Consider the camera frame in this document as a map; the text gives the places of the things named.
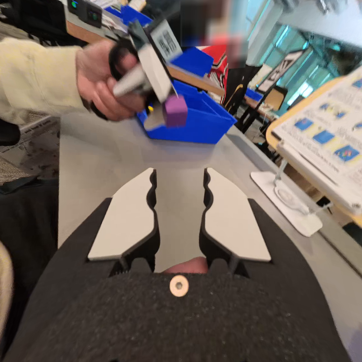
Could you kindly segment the purple wooden cube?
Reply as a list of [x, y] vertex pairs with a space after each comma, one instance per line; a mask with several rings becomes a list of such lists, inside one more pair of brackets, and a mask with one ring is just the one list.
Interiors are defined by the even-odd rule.
[[162, 104], [166, 128], [180, 128], [186, 125], [188, 107], [182, 95], [173, 94]]

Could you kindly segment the person's cream sweater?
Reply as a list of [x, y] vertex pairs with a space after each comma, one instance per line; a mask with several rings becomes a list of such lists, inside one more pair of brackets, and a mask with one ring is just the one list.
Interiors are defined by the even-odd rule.
[[14, 289], [14, 271], [7, 248], [0, 243], [0, 341], [2, 342], [11, 310]]

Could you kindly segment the wooden edged table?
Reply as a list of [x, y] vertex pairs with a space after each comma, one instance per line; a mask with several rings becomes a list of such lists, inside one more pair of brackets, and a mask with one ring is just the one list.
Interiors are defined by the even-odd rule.
[[[74, 19], [71, 18], [70, 20], [66, 19], [66, 29], [68, 34], [87, 43], [96, 43], [106, 39], [106, 31], [108, 30], [105, 27], [99, 29], [88, 25], [80, 21], [77, 17]], [[224, 89], [212, 82], [207, 76], [200, 77], [194, 75], [193, 73], [172, 64], [168, 64], [167, 69], [170, 75], [176, 80], [189, 84], [195, 88], [214, 93], [220, 97], [224, 96]]]

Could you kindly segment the person's black trousers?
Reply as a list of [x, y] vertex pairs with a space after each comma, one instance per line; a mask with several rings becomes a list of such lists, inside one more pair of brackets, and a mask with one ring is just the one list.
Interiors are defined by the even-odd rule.
[[58, 248], [58, 179], [23, 177], [1, 185], [0, 239], [9, 253], [13, 283], [1, 342], [4, 355], [29, 298]]

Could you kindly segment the printed instruction sheet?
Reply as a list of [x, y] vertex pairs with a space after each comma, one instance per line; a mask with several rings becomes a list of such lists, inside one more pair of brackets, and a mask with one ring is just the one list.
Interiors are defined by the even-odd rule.
[[359, 67], [273, 130], [278, 148], [354, 215], [362, 201], [361, 76]]

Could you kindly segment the wooden document stand white base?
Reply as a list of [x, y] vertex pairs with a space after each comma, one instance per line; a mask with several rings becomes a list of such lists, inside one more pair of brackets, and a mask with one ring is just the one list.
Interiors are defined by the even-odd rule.
[[[276, 135], [273, 133], [273, 130], [278, 125], [287, 120], [289, 116], [294, 115], [298, 111], [302, 110], [316, 97], [328, 91], [333, 85], [341, 81], [343, 77], [345, 76], [326, 83], [310, 96], [308, 96], [305, 100], [301, 101], [298, 105], [287, 111], [287, 113], [285, 113], [278, 120], [274, 121], [272, 125], [268, 127], [266, 131], [266, 140], [269, 146], [271, 146], [282, 157], [280, 167], [275, 174], [267, 171], [251, 173], [252, 180], [265, 193], [269, 200], [274, 203], [274, 205], [279, 209], [279, 211], [281, 211], [281, 213], [294, 226], [294, 228], [306, 237], [312, 236], [322, 228], [323, 225], [321, 220], [318, 218], [317, 213], [321, 210], [327, 209], [330, 206], [335, 206], [338, 208], [342, 213], [351, 218], [359, 227], [361, 227], [361, 215], [354, 215], [350, 213], [349, 210], [343, 207], [343, 205], [338, 203], [333, 197], [327, 194], [326, 189], [322, 187], [316, 177], [307, 174], [295, 162], [290, 160], [287, 155], [278, 148], [278, 145], [282, 144], [282, 141], [276, 137]], [[287, 164], [290, 164], [314, 188], [318, 189], [322, 193], [322, 196], [325, 196], [329, 200], [327, 206], [322, 208], [307, 206], [307, 203], [302, 201], [301, 198], [298, 197], [295, 192], [293, 192], [291, 188], [286, 185], [285, 181], [282, 181], [282, 175]]]

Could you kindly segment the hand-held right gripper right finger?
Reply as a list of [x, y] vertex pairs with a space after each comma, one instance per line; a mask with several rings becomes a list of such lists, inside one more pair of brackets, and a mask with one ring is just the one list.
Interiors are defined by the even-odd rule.
[[204, 211], [199, 248], [209, 273], [248, 274], [245, 262], [271, 265], [272, 257], [247, 195], [213, 168], [203, 173]]

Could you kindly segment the person's left hand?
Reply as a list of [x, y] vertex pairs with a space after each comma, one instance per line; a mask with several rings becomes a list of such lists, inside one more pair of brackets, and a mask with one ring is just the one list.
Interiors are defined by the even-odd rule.
[[108, 120], [121, 121], [143, 111], [145, 97], [135, 93], [114, 96], [116, 80], [109, 66], [109, 53], [114, 46], [115, 42], [104, 39], [77, 51], [77, 89], [80, 97], [93, 103]]

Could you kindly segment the black white tag sign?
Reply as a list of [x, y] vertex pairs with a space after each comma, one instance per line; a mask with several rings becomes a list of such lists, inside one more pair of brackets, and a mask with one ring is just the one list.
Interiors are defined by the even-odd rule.
[[270, 72], [270, 74], [259, 84], [257, 91], [265, 94], [274, 87], [278, 80], [289, 70], [290, 67], [305, 53], [305, 49], [288, 53], [281, 62]]

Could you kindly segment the black device green light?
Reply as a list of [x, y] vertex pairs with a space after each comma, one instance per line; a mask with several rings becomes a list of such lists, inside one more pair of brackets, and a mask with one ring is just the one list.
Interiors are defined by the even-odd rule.
[[102, 27], [102, 8], [97, 4], [88, 0], [67, 0], [67, 8], [84, 23]]

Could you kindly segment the printed floor sheet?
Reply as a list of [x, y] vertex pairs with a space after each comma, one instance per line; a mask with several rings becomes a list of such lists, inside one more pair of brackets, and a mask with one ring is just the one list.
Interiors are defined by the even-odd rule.
[[20, 131], [21, 137], [16, 145], [1, 146], [1, 178], [58, 178], [60, 119], [43, 117], [23, 125]]

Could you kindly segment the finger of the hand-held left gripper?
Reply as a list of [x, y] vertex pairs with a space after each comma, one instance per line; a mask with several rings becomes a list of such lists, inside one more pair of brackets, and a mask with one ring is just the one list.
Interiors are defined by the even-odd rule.
[[150, 43], [140, 48], [138, 58], [158, 101], [164, 104], [170, 96], [176, 94], [164, 63]]
[[154, 129], [166, 126], [164, 119], [164, 113], [162, 108], [154, 108], [144, 121], [144, 129], [146, 131], [152, 131]]

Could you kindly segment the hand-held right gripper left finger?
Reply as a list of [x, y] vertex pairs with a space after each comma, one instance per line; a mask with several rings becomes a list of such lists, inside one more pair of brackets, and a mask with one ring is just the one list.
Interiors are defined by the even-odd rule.
[[142, 259], [155, 271], [160, 248], [156, 188], [156, 169], [148, 168], [115, 192], [88, 253], [89, 261], [119, 261], [129, 271], [136, 259]]

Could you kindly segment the person's left forearm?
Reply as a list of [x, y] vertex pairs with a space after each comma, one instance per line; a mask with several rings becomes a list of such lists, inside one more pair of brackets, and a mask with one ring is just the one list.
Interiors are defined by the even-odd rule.
[[25, 124], [27, 112], [60, 116], [85, 112], [77, 89], [76, 54], [80, 47], [44, 47], [31, 40], [0, 43], [0, 116]]

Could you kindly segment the tan backed chair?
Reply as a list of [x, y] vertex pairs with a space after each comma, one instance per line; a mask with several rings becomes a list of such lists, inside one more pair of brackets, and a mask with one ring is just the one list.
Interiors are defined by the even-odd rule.
[[275, 85], [264, 100], [272, 111], [279, 111], [288, 93], [288, 89]]

